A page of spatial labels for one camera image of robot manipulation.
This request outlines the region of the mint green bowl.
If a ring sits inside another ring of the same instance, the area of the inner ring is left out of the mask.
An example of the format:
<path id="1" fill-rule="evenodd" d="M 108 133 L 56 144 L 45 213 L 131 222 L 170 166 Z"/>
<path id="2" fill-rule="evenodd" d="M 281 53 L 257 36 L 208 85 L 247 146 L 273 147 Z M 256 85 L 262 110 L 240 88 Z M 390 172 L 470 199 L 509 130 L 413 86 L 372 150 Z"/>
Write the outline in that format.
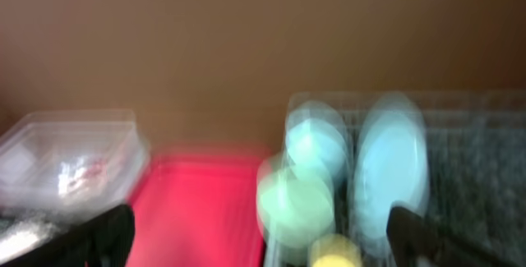
<path id="1" fill-rule="evenodd" d="M 335 230 L 332 177 L 324 167 L 274 155 L 259 167 L 256 212 L 266 236 L 283 252 L 298 255 Z"/>

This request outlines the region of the blue bowl with rice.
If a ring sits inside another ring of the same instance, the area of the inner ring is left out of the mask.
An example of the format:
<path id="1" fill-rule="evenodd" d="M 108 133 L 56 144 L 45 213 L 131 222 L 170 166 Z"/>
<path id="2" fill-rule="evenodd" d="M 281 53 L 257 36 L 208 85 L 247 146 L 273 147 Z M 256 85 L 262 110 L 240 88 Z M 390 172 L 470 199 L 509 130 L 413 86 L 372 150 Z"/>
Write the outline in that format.
<path id="1" fill-rule="evenodd" d="M 285 121 L 285 151 L 301 174 L 319 173 L 334 186 L 346 179 L 348 136 L 341 114 L 319 100 L 308 100 Z"/>

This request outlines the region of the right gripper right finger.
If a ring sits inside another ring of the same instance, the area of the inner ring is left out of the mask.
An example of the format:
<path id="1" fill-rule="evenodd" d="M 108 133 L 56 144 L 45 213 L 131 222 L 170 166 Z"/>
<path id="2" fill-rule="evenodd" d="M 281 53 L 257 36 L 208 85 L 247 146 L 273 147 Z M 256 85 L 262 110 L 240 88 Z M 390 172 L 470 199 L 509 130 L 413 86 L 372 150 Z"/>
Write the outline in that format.
<path id="1" fill-rule="evenodd" d="M 417 266 L 512 266 L 514 263 L 403 206 L 390 210 L 387 237 L 399 267 Z"/>

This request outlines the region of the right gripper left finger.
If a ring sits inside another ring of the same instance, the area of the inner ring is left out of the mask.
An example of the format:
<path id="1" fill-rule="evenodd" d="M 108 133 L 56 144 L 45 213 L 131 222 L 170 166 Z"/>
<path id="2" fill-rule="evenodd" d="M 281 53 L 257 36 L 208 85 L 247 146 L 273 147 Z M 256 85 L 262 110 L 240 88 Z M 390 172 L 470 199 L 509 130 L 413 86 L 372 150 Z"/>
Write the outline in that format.
<path id="1" fill-rule="evenodd" d="M 121 204 L 1 266 L 125 267 L 135 234 L 133 210 Z"/>

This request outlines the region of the white napkin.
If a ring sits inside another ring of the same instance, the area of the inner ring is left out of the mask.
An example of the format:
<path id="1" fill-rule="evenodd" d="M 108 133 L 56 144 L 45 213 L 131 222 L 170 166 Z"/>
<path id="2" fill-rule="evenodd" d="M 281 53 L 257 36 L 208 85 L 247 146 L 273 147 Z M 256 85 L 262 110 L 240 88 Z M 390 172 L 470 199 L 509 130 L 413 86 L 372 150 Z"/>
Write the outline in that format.
<path id="1" fill-rule="evenodd" d="M 59 164 L 58 196 L 65 201 L 88 200 L 100 195 L 108 185 L 108 161 L 79 156 Z"/>

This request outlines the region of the light blue plate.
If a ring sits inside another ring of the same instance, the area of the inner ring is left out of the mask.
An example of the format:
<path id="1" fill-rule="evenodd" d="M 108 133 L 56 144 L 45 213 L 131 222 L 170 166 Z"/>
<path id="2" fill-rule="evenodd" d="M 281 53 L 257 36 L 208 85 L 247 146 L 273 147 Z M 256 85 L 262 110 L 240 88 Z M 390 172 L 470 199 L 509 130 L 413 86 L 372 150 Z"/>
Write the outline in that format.
<path id="1" fill-rule="evenodd" d="M 422 113 L 406 95 L 380 97 L 358 137 L 353 209 L 358 236 L 369 255 L 390 253 L 390 210 L 402 205 L 422 216 L 429 200 L 427 142 Z"/>

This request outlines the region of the yellow plastic cup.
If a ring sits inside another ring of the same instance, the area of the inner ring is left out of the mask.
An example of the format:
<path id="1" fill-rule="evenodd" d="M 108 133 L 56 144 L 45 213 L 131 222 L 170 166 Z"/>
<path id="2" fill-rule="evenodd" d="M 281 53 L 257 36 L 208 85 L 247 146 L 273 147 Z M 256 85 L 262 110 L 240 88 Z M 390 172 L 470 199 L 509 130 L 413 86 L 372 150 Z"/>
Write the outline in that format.
<path id="1" fill-rule="evenodd" d="M 360 248 L 347 237 L 329 234 L 317 239 L 309 250 L 309 267 L 363 267 Z"/>

